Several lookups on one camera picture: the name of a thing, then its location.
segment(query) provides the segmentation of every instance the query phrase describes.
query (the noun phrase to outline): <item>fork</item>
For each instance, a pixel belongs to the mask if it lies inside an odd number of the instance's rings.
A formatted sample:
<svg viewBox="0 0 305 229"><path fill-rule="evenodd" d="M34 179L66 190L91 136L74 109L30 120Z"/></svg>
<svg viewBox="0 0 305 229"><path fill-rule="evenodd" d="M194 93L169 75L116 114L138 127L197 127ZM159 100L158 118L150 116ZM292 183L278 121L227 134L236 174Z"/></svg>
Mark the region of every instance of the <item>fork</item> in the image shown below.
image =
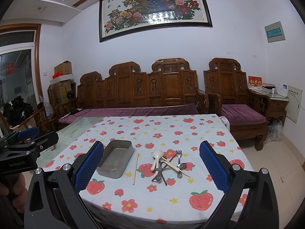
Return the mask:
<svg viewBox="0 0 305 229"><path fill-rule="evenodd" d="M180 157L182 156L182 151L181 150L176 150L176 154L178 157L178 164L180 164ZM182 178L182 173L178 172L177 173L177 178L181 179Z"/></svg>

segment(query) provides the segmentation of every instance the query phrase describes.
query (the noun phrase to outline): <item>human hand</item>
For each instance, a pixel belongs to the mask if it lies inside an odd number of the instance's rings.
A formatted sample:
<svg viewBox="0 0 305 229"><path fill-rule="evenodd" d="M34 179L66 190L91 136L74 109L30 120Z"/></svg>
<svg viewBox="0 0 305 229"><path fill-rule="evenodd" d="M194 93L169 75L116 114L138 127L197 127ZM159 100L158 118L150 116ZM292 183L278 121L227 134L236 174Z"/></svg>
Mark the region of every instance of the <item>human hand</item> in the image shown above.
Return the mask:
<svg viewBox="0 0 305 229"><path fill-rule="evenodd" d="M13 192L17 195L12 205L17 209L18 212L24 213L25 201L27 196L27 189L25 188L25 179L22 173L19 174L16 183L13 186ZM0 194L8 195L9 190L6 186L0 183Z"/></svg>

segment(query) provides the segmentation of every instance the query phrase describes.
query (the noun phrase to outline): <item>white wall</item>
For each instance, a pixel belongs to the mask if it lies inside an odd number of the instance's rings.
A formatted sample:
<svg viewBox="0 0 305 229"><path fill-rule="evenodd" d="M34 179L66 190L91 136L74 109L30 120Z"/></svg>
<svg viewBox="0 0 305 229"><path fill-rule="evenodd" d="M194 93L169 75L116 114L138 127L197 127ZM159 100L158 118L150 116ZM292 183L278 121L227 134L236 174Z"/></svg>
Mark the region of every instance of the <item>white wall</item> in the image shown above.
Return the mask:
<svg viewBox="0 0 305 229"><path fill-rule="evenodd" d="M281 21L286 40L268 43L264 33L268 83L283 82L302 89L305 107L305 25L289 0L253 0L256 4L261 31L264 26ZM286 118L284 134L305 156L305 111L300 110L297 123Z"/></svg>
<svg viewBox="0 0 305 229"><path fill-rule="evenodd" d="M62 23L36 20L36 19L14 19L4 20L0 25L17 24L17 23L39 23L41 24L40 42L39 42L39 67L40 79L42 84L42 92L44 98L48 101L47 89L50 85L50 80L54 75L54 67L59 65L64 60L62 58Z"/></svg>
<svg viewBox="0 0 305 229"><path fill-rule="evenodd" d="M207 0L213 28L176 27L144 31L99 42L99 4L62 28L63 58L72 62L74 80L91 71L108 77L114 64L134 61L151 72L158 59L180 57L197 70L204 89L203 70L214 57L234 58L249 75L266 77L263 34L252 0Z"/></svg>

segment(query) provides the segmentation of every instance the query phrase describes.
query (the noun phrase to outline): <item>wooden door frame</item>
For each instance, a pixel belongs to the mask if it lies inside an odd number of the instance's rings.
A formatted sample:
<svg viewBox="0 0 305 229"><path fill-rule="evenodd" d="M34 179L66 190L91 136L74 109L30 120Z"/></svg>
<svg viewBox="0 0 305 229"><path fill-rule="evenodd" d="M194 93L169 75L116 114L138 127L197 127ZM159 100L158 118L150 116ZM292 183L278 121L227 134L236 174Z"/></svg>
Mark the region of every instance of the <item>wooden door frame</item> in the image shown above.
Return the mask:
<svg viewBox="0 0 305 229"><path fill-rule="evenodd" d="M40 80L40 69L39 69L39 39L40 39L41 24L36 23L20 23L20 24L9 24L0 26L0 33L11 33L15 31L35 31L34 38L34 67L35 67L35 79L38 97L43 96L42 86Z"/></svg>

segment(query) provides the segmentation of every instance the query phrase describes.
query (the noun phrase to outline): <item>red round sticker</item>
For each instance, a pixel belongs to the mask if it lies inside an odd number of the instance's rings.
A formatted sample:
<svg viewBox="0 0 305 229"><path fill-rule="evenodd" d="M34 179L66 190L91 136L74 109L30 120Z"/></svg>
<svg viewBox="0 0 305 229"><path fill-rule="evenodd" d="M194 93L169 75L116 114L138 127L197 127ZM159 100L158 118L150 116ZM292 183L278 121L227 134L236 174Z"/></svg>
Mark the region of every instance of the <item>red round sticker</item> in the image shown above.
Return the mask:
<svg viewBox="0 0 305 229"><path fill-rule="evenodd" d="M13 74L14 71L15 71L15 64L13 62L9 62L5 67L5 73L7 75L11 75Z"/></svg>

